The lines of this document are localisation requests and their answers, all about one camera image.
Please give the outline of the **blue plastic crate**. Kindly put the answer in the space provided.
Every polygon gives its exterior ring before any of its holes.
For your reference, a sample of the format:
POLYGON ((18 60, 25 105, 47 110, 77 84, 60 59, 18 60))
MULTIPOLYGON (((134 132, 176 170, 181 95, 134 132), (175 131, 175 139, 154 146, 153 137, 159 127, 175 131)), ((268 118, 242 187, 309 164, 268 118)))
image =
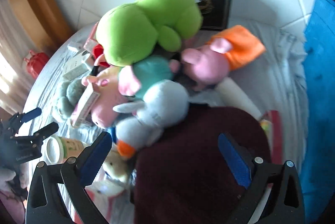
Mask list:
POLYGON ((304 34, 309 115, 300 181, 306 222, 313 223, 334 195, 334 0, 314 1, 304 34))

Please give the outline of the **red plastic bag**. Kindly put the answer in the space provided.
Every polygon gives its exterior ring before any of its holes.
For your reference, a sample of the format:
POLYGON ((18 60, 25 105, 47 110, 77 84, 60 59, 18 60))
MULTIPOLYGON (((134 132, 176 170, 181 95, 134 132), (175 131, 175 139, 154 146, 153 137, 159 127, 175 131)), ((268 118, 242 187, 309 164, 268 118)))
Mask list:
POLYGON ((24 58, 26 64, 27 72, 34 78, 37 79, 47 62, 49 61, 49 56, 44 52, 34 52, 30 50, 30 58, 24 58))

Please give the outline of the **pink pig plush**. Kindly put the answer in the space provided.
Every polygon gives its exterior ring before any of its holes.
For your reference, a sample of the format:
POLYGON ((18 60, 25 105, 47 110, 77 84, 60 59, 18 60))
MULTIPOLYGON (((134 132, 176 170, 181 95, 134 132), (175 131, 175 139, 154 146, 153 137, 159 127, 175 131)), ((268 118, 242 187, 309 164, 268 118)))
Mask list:
POLYGON ((96 76, 87 75, 81 80, 84 86, 92 83, 99 93, 98 99, 91 108, 91 119, 99 128, 107 129, 112 126, 119 115, 113 110, 113 107, 131 100, 119 93, 118 74, 120 70, 120 67, 109 67, 96 76))

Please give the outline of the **paper cup with lid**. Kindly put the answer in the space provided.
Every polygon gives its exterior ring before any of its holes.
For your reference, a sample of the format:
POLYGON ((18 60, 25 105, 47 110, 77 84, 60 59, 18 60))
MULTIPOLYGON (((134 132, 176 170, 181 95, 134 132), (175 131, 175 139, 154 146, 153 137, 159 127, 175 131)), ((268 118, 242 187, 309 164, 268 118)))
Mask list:
POLYGON ((85 147, 86 143, 77 139, 51 136, 46 142, 45 154, 50 164, 59 164, 78 157, 85 147))

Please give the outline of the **grey plush toy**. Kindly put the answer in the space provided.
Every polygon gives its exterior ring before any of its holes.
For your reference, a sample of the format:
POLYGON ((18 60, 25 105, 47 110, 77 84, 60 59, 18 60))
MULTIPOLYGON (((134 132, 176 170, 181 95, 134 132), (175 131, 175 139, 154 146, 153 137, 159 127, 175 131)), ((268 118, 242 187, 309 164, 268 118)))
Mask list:
POLYGON ((85 89, 79 78, 71 81, 62 80, 57 85, 53 98, 52 115, 58 122, 64 122, 71 117, 85 89))

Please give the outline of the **grey white duck plush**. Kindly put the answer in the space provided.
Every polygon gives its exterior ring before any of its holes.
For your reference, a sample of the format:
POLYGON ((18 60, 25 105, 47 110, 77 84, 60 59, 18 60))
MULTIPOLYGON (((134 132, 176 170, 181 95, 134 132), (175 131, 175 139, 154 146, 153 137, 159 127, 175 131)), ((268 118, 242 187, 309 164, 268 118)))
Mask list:
POLYGON ((119 72, 119 92, 134 98, 113 107, 115 112, 129 115, 115 126, 116 147, 122 157, 132 158, 155 143, 165 128, 186 117, 189 94, 173 80, 178 69, 177 61, 152 55, 119 72))

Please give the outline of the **green plush toy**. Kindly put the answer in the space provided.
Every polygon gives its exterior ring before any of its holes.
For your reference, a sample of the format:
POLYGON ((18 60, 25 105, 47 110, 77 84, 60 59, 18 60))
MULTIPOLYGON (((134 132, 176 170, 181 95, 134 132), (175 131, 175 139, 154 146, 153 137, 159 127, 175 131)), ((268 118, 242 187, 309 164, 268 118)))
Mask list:
POLYGON ((136 0, 106 12, 95 37, 104 60, 125 67, 147 58, 156 45, 167 52, 179 51, 202 22, 195 0, 136 0))

